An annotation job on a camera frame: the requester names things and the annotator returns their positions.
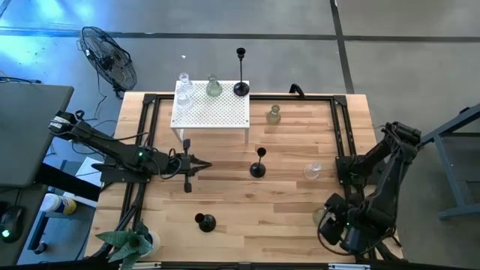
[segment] green glass bottle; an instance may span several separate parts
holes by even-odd
[[[215,74],[208,75],[207,95],[216,98],[222,93],[222,85],[217,81]]]
[[[280,115],[280,106],[274,105],[271,107],[271,111],[267,114],[267,122],[272,125],[280,123],[282,119]]]

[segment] wooden tabletop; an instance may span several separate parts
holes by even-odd
[[[124,96],[116,137],[137,132],[144,92]],[[364,154],[375,144],[374,129],[363,94],[347,94],[348,110],[356,150]],[[266,123],[266,113],[280,105],[281,122]],[[154,146],[162,152],[182,150],[170,130],[172,101],[160,105]],[[339,120],[342,131],[344,120]],[[146,127],[149,127],[150,115]],[[157,176],[147,185],[142,217],[150,230],[160,236],[160,250],[152,261],[203,262],[353,262],[352,256],[338,256],[325,250],[317,240],[312,213],[322,208],[334,192],[343,195],[335,169],[337,149],[330,105],[325,101],[250,102],[250,141],[244,144],[243,130],[186,130],[191,151],[199,159],[213,163],[192,178],[192,192],[184,193],[183,177],[170,180]],[[134,143],[134,139],[124,141]],[[264,147],[264,178],[250,176],[249,168],[258,161],[256,149]],[[343,146],[346,155],[348,145]],[[305,165],[322,164],[316,180],[303,176]],[[373,187],[367,187],[366,193]],[[85,255],[93,254],[102,241],[96,234],[113,230],[119,222],[125,184],[112,184],[101,193]],[[214,215],[213,232],[200,231],[197,213]],[[385,240],[392,252],[401,250]]]

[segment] floor line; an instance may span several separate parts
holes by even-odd
[[[422,36],[363,36],[344,35],[345,41],[368,42],[425,42],[425,43],[477,43],[480,37],[422,37]]]
[[[347,50],[345,49],[344,34],[342,32],[342,25],[340,22],[340,15],[338,14],[336,0],[330,0],[331,15],[333,16],[333,25],[335,27],[335,34],[337,35],[338,54],[340,55],[340,65],[342,67],[343,81],[345,82],[345,89],[347,94],[355,94],[353,89],[352,74],[350,73],[350,66],[348,65]]]
[[[289,41],[334,41],[333,34],[215,34],[215,33],[141,33],[108,31],[112,38],[192,38],[192,39],[243,39],[243,40],[289,40]],[[0,35],[35,36],[49,38],[77,38],[80,30],[45,28],[1,29]]]
[[[0,18],[2,18],[3,13],[8,7],[8,4],[10,4],[11,0],[4,0],[3,3],[0,4]]]

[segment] white pot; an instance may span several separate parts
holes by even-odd
[[[148,253],[143,254],[140,258],[149,258],[151,255],[155,255],[160,249],[160,236],[154,231],[148,230],[148,234],[151,236],[153,247]]]

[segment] glass jar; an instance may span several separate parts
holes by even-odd
[[[181,107],[187,107],[192,102],[190,94],[194,87],[192,82],[188,79],[188,74],[181,73],[178,78],[180,79],[180,87],[175,93],[175,95],[177,95],[177,104]]]
[[[213,73],[208,75],[207,95],[216,98],[221,95],[222,90],[222,85],[217,81],[217,76]]]
[[[271,125],[280,123],[282,119],[280,115],[280,106],[274,105],[271,107],[271,111],[267,114],[267,122]]]
[[[319,162],[313,162],[308,164],[303,169],[303,174],[306,179],[315,180],[320,175],[320,170],[322,169],[322,164]]]

